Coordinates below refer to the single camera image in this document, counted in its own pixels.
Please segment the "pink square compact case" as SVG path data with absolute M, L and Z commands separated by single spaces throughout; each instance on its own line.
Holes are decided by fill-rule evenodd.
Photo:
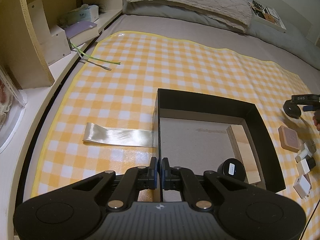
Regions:
M 295 130 L 286 126 L 278 128 L 281 147 L 285 150 L 298 152 L 300 150 L 298 134 Z

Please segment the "white tray with items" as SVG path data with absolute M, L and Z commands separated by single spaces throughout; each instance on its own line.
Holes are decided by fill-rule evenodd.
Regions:
M 286 27 L 275 9 L 255 0 L 247 0 L 247 2 L 255 21 L 268 25 L 282 33 L 286 32 Z

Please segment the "black round jar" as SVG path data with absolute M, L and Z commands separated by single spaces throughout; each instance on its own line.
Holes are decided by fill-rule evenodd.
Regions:
M 246 170 L 242 162 L 235 158 L 225 160 L 217 169 L 219 174 L 232 177 L 244 182 L 246 179 Z

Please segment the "wooden shelf unit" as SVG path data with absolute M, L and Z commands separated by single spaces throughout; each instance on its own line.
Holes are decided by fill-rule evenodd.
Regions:
M 82 4 L 102 9 L 98 32 L 123 8 L 122 0 L 1 0 L 1 67 L 19 89 L 52 86 L 54 71 L 77 57 L 58 19 Z

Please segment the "white small box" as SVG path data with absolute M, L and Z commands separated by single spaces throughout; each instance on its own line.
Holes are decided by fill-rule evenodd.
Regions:
M 309 175 L 304 174 L 304 175 L 298 176 L 295 179 L 293 188 L 298 193 L 300 198 L 303 199 L 303 198 L 307 197 L 310 193 L 311 188 L 312 188 Z

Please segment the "black storage box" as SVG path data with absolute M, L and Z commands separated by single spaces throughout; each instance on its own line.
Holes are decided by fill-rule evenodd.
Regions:
M 286 188 L 283 172 L 266 125 L 255 104 L 220 96 L 159 88 L 153 111 L 153 145 L 158 159 L 164 157 L 161 145 L 161 118 L 243 125 L 253 146 L 263 187 L 280 192 Z

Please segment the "purple notebook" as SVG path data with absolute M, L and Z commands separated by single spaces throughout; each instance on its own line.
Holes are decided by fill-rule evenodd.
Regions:
M 65 29 L 67 39 L 75 46 L 80 46 L 99 36 L 96 23 L 80 21 Z

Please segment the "clear plastic container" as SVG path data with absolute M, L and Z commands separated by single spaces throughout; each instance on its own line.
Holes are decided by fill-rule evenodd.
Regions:
M 1 67 L 1 153 L 16 133 L 27 104 L 27 95 L 17 89 L 8 73 Z

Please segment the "shiny silver ribbon strip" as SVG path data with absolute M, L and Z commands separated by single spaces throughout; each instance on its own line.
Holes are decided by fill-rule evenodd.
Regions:
M 153 147 L 152 131 L 143 129 L 111 128 L 87 123 L 83 142 L 104 145 Z

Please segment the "white charger adapter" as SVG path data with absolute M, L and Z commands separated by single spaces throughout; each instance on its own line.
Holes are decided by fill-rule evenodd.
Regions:
M 315 159 L 313 157 L 304 158 L 297 163 L 297 170 L 299 175 L 305 175 L 309 173 L 316 166 Z

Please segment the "grey bed sheet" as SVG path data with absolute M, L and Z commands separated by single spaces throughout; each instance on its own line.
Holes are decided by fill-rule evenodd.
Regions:
M 97 41 L 125 30 L 194 41 L 213 48 L 228 48 L 242 55 L 273 61 L 284 69 L 297 74 L 312 93 L 319 93 L 319 70 L 288 51 L 256 37 L 172 18 L 121 15 L 102 32 Z

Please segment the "mint tissue box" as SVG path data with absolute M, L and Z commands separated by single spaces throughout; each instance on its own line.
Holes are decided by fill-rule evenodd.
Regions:
M 69 11 L 59 18 L 61 26 L 70 26 L 80 21 L 95 22 L 99 18 L 97 5 L 83 4 L 81 7 Z

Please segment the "yellow white checkered mat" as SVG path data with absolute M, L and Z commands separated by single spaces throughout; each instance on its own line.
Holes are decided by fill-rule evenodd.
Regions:
M 293 188 L 298 177 L 295 155 L 280 146 L 278 127 L 290 126 L 302 140 L 319 143 L 311 113 L 300 120 L 285 118 L 283 102 L 293 94 L 310 93 L 307 83 L 274 60 L 238 54 L 137 31 L 117 32 L 93 51 L 113 61 L 109 70 L 86 63 L 63 93 L 36 168 L 32 196 L 52 191 L 103 170 L 118 174 L 149 162 L 150 148 L 99 146 L 83 142 L 87 123 L 114 127 L 152 128 L 157 89 L 176 89 L 223 96 L 256 105 L 275 146 L 286 183 L 284 196 L 305 210 L 305 239 L 319 239 L 319 168 L 309 176 L 312 189 L 300 198 Z

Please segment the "black square rounded case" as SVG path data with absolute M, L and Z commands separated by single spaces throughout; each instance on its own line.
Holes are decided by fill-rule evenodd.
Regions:
M 283 110 L 287 116 L 294 119 L 299 119 L 302 112 L 298 105 L 292 103 L 291 100 L 286 100 L 283 104 Z

